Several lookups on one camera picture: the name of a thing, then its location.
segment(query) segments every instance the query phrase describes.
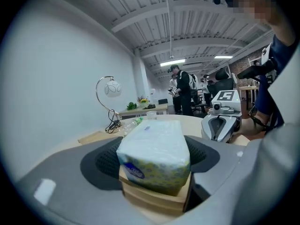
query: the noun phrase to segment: person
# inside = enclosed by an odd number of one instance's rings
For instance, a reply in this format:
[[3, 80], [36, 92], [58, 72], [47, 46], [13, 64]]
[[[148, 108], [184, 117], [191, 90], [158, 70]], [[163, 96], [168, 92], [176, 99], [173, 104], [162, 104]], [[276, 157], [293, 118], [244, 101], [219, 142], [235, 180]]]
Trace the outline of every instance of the person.
[[170, 71], [177, 76], [177, 90], [179, 94], [182, 114], [186, 116], [193, 116], [191, 108], [192, 95], [189, 87], [189, 75], [187, 72], [181, 71], [178, 65], [172, 65]]
[[254, 61], [253, 61], [253, 65], [254, 65], [254, 66], [259, 66], [259, 61], [254, 60]]
[[[287, 65], [295, 48], [297, 39], [288, 19], [278, 7], [275, 0], [234, 0], [239, 7], [244, 8], [255, 18], [265, 21], [274, 31], [275, 35], [270, 46], [269, 57], [273, 57], [277, 62], [277, 75]], [[277, 126], [283, 125], [283, 118], [276, 107], [272, 97], [268, 93], [266, 76], [260, 76], [262, 81], [259, 86], [257, 99], [255, 102], [256, 114], [251, 118], [241, 121], [240, 129], [237, 134], [255, 135], [263, 129], [270, 131]]]
[[208, 76], [207, 76], [207, 74], [205, 74], [203, 76], [203, 79], [201, 79], [201, 85], [200, 86], [203, 89], [205, 103], [209, 107], [210, 106], [210, 97], [211, 97], [211, 94], [210, 94], [210, 91], [208, 91], [208, 89], [207, 89], [207, 85], [208, 85], [207, 78], [208, 78]]
[[[176, 75], [172, 74], [171, 80], [170, 80], [170, 87], [171, 89], [175, 90], [177, 89], [177, 78]], [[175, 110], [175, 114], [180, 114], [182, 113], [181, 111], [181, 102], [180, 102], [180, 97], [178, 93], [171, 93], [172, 97], [173, 97], [173, 105], [174, 105], [174, 110]]]

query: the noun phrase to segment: lamp stand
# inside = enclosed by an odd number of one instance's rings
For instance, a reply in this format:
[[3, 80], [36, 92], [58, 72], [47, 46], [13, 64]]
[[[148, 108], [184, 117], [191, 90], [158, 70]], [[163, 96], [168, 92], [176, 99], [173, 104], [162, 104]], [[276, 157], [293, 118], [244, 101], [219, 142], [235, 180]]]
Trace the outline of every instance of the lamp stand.
[[105, 106], [100, 101], [99, 96], [98, 96], [98, 85], [99, 85], [100, 81], [104, 78], [110, 78], [110, 81], [114, 81], [113, 76], [101, 77], [99, 79], [99, 81], [97, 82], [97, 85], [96, 85], [96, 96], [97, 96], [97, 99], [98, 99], [99, 103], [108, 111], [108, 119], [111, 121], [111, 123], [106, 127], [105, 132], [107, 132], [107, 133], [116, 133], [116, 132], [118, 132], [118, 130], [116, 131], [116, 129], [121, 127], [122, 116], [118, 112], [116, 112], [115, 110], [110, 109], [107, 106]]

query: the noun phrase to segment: ceiling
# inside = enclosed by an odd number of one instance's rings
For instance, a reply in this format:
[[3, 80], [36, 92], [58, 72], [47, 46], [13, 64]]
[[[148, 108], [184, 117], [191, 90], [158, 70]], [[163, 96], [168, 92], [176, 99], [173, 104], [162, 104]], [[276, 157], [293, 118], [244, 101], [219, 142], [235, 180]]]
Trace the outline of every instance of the ceiling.
[[221, 5], [212, 0], [66, 1], [106, 27], [130, 51], [138, 49], [161, 82], [169, 80], [170, 66], [160, 63], [171, 55], [186, 59], [184, 70], [203, 75], [224, 63], [215, 55], [234, 56], [270, 31], [266, 24], [228, 8], [224, 0]]

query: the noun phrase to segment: white lamp shade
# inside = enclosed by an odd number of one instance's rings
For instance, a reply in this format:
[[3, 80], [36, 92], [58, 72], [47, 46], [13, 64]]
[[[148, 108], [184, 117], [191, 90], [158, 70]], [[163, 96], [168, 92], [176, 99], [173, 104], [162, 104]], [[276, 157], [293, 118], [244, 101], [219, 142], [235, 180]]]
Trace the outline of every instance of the white lamp shade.
[[122, 92], [122, 87], [117, 81], [109, 81], [105, 84], [104, 92], [109, 98], [117, 97]]

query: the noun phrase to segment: cup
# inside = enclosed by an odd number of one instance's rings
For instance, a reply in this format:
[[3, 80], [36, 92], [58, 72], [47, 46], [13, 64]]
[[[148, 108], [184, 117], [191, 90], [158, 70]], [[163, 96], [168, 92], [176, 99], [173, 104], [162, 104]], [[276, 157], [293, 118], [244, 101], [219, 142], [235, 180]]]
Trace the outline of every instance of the cup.
[[146, 112], [148, 120], [156, 120], [158, 118], [156, 111]]

